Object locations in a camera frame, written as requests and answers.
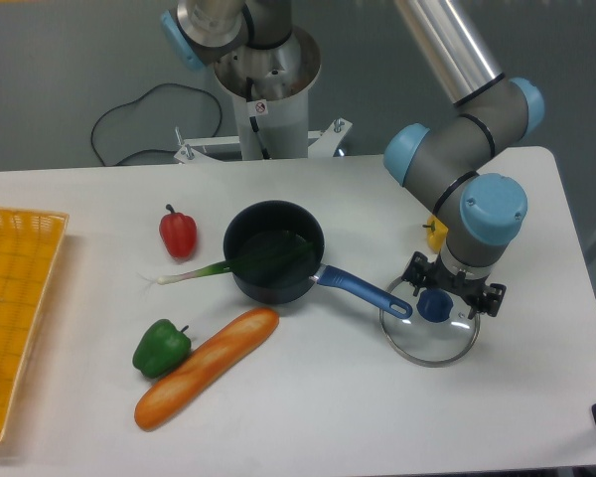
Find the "green bell pepper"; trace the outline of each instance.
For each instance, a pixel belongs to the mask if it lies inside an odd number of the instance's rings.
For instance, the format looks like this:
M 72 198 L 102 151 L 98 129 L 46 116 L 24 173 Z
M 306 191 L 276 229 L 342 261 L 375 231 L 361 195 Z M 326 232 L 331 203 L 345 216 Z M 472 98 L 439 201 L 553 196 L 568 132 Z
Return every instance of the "green bell pepper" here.
M 146 378 L 158 378 L 179 366 L 190 354 L 192 341 L 170 320 L 155 322 L 143 335 L 132 356 L 132 366 Z

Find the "black mount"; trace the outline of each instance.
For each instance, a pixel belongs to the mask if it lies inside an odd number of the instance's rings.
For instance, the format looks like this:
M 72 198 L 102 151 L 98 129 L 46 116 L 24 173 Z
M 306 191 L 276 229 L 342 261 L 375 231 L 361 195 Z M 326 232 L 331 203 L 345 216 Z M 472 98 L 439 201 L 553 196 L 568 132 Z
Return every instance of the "black mount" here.
M 506 286 L 500 283 L 486 284 L 486 278 L 467 280 L 466 273 L 460 271 L 457 275 L 451 273 L 441 258 L 429 262 L 426 255 L 416 251 L 401 279 L 410 283 L 417 296 L 421 288 L 441 288 L 448 293 L 460 296 L 470 306 L 469 319 L 477 313 L 497 316 L 501 303 L 506 294 Z

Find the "black saucepan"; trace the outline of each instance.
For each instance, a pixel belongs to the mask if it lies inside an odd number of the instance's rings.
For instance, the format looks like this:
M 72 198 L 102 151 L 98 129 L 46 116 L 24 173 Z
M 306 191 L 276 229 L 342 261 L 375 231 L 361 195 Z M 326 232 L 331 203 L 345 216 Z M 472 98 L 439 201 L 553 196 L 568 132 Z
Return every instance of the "black saucepan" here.
M 223 253 L 227 260 L 271 249 L 285 259 L 273 263 L 267 260 L 265 266 L 233 272 L 238 287 L 256 301 L 271 305 L 288 303 L 318 283 L 349 291 L 400 319 L 412 313 L 412 307 L 400 298 L 321 263 L 325 252 L 322 229 L 314 216 L 296 204 L 285 201 L 254 204 L 241 211 L 225 231 Z

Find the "blue pan handle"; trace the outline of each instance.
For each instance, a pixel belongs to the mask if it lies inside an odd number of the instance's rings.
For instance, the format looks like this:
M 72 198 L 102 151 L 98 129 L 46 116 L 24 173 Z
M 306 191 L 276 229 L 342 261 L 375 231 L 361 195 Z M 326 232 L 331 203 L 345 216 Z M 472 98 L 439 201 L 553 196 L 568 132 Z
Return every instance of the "blue pan handle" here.
M 362 300 L 375 305 L 377 308 L 384 310 L 386 313 L 390 313 L 401 320 L 410 317 L 413 313 L 412 306 L 404 300 L 357 278 L 355 275 L 340 270 L 335 266 L 322 265 L 314 275 L 313 279 L 319 285 L 333 286 L 335 288 L 349 291 L 359 298 L 362 298 Z

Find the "pepper stem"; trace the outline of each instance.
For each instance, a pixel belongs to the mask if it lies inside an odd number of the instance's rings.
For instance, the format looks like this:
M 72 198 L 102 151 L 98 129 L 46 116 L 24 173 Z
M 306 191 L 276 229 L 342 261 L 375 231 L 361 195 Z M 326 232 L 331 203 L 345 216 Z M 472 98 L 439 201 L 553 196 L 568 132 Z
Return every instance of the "pepper stem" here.
M 435 221 L 431 222 L 430 225 L 424 224 L 422 227 L 425 229 L 430 229 L 431 232 L 435 232 Z

